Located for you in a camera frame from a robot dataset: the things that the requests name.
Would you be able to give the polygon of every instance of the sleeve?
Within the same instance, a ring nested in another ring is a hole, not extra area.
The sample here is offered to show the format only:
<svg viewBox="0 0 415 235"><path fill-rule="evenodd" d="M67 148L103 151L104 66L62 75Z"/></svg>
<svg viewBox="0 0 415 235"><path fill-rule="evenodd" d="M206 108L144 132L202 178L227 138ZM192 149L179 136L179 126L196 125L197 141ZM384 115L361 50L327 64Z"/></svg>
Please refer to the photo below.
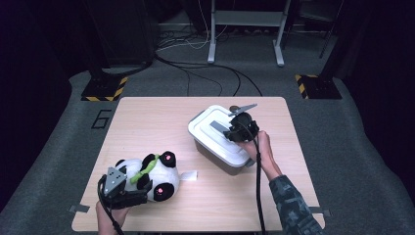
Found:
<svg viewBox="0 0 415 235"><path fill-rule="evenodd" d="M277 205L285 234L324 234L320 224L312 216L301 193L287 175L272 179L269 182L269 187Z"/></svg>

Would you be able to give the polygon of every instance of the hand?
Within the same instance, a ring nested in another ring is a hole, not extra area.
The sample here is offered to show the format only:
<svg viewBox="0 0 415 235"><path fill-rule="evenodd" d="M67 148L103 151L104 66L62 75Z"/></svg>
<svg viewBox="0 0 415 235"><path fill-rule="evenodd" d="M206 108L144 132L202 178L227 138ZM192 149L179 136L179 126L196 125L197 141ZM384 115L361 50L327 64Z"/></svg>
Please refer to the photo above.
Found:
<svg viewBox="0 0 415 235"><path fill-rule="evenodd" d="M112 210L112 215L115 221L122 227L125 222L125 218L131 208L124 208L119 210ZM98 234L99 235L117 235L113 227L113 222L105 213L103 206L100 202L95 206L98 219Z"/></svg>
<svg viewBox="0 0 415 235"><path fill-rule="evenodd" d="M255 139L260 152L261 167L268 179L272 180L273 178L282 175L283 173L281 172L280 167L274 161L274 155L272 154L271 140L269 135L265 131L261 130ZM251 159L256 161L257 152L254 141L238 142L236 144L247 151Z"/></svg>

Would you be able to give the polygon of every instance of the container lid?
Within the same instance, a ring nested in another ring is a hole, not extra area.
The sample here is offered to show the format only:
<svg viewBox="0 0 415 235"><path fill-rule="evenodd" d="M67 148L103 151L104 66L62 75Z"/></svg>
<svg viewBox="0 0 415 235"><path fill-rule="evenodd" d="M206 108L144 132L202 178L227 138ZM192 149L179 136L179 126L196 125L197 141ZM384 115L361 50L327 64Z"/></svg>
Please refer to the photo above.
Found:
<svg viewBox="0 0 415 235"><path fill-rule="evenodd" d="M189 132L195 139L222 159L228 165L240 167L249 160L249 154L234 142L226 139L220 128L229 129L232 117L230 111L217 105L208 107L205 111L189 122Z"/></svg>

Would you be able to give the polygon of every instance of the forearm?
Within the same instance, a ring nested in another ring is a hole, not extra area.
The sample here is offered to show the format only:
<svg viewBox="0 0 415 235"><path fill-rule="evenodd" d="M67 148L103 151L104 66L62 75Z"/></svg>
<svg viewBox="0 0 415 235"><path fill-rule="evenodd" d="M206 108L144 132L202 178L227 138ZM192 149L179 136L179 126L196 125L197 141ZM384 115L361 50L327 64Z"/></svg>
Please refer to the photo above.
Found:
<svg viewBox="0 0 415 235"><path fill-rule="evenodd" d="M96 212L98 219L98 234L99 235L117 235L115 231L113 222L110 220L108 215L105 213L103 206L100 202L96 204ZM124 208L120 210L112 210L112 216L115 221L122 226L125 222L125 218L131 208Z"/></svg>
<svg viewBox="0 0 415 235"><path fill-rule="evenodd" d="M272 153L261 153L260 162L261 168L269 181L283 174L280 167L275 163Z"/></svg>
<svg viewBox="0 0 415 235"><path fill-rule="evenodd" d="M270 180L269 187L286 234L324 234L301 193L286 175Z"/></svg>

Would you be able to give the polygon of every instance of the white tag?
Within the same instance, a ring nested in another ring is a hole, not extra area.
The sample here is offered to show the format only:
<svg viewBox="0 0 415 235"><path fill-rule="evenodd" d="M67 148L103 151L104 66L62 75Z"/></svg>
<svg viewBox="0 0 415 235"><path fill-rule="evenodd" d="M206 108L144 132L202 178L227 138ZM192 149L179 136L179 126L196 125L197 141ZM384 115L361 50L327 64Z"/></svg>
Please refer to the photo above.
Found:
<svg viewBox="0 0 415 235"><path fill-rule="evenodd" d="M191 170L180 174L180 180L195 181L198 179L198 171Z"/></svg>

